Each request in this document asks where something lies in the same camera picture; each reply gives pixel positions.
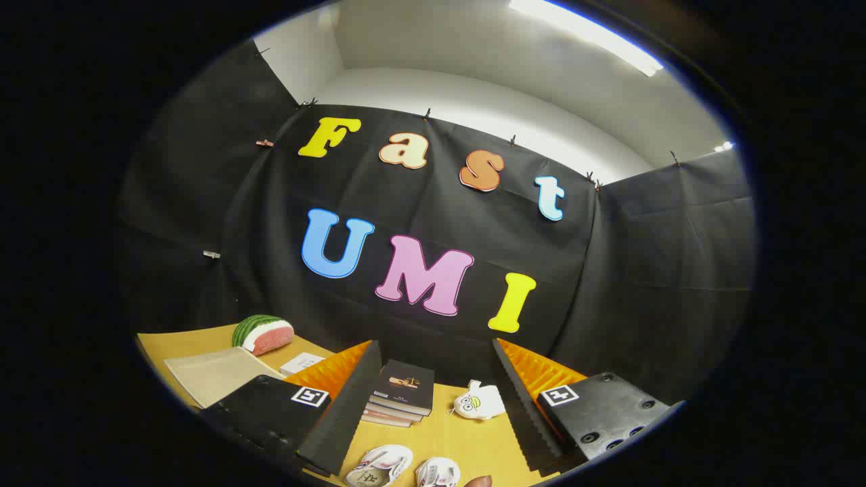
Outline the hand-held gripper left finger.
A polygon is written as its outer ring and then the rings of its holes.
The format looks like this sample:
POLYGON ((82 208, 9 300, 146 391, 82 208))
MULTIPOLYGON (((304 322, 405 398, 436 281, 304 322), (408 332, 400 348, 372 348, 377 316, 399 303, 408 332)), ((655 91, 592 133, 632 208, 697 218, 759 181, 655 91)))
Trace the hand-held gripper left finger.
POLYGON ((366 340, 287 379, 260 374, 200 417, 227 440, 286 472, 340 473, 380 375, 377 340, 366 340))

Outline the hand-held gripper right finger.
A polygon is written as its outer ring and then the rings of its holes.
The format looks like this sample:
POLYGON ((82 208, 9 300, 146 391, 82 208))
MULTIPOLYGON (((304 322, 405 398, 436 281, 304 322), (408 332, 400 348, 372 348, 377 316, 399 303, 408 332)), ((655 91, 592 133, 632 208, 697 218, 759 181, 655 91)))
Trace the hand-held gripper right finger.
POLYGON ((572 474, 614 457, 681 412, 613 372, 590 376, 497 338, 496 386, 529 469, 572 474))

